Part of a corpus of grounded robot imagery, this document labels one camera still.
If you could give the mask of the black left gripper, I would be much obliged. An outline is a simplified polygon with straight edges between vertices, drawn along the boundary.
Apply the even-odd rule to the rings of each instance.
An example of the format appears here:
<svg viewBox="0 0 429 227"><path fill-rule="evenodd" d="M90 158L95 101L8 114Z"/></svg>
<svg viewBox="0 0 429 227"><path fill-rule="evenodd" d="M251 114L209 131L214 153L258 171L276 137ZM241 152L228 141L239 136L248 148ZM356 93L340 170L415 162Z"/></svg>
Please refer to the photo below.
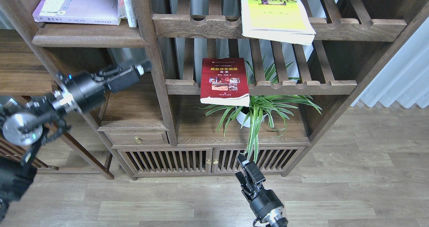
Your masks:
<svg viewBox="0 0 429 227"><path fill-rule="evenodd" d="M151 70L149 60L136 63L130 59L104 67L96 72L96 79L87 71L75 76L58 72L62 92L57 93L57 111L62 114L73 110L87 113L103 104L107 89L113 93L123 91L138 83L140 77Z"/></svg>

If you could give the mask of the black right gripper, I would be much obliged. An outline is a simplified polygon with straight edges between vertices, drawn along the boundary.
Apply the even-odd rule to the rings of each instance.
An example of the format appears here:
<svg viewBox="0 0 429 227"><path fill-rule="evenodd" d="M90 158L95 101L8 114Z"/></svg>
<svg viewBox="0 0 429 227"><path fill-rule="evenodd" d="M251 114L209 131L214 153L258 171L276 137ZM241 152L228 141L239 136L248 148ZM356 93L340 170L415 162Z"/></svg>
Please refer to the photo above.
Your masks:
<svg viewBox="0 0 429 227"><path fill-rule="evenodd" d="M263 182L266 180L259 167L254 162L250 162L243 154L237 156L237 161L244 173L235 173L238 179L241 192L256 217L265 217L271 210L284 208L283 203L273 190L263 189Z"/></svg>

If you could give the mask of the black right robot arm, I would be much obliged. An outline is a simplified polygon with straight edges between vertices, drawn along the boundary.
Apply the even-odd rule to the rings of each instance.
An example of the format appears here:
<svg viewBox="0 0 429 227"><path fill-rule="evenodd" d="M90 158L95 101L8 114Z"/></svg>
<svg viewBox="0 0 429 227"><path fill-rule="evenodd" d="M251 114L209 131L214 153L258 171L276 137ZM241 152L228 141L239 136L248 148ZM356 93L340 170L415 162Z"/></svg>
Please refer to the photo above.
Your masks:
<svg viewBox="0 0 429 227"><path fill-rule="evenodd" d="M266 180L259 167L254 162L250 162L243 154L238 155L238 163L244 172L236 173L236 178L240 182L241 192L250 204L250 208L256 216L256 222L266 223L267 227L286 227L288 220L283 217L283 203L273 190L267 190L263 186Z"/></svg>

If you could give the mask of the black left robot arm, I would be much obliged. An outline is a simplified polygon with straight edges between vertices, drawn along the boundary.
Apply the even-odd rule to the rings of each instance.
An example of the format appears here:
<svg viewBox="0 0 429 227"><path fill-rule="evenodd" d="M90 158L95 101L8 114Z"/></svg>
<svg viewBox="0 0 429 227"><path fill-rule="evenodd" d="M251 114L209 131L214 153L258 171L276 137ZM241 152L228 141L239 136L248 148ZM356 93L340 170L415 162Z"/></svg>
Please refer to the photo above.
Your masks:
<svg viewBox="0 0 429 227"><path fill-rule="evenodd" d="M95 73L58 73L61 91L48 93L23 106L1 104L1 135L17 146L29 146L22 159L1 157L1 220L9 204L19 201L33 183L37 168L32 165L41 146L69 130L64 116L71 111L87 113L100 106L104 93L117 93L140 81L152 70L149 62L128 60Z"/></svg>

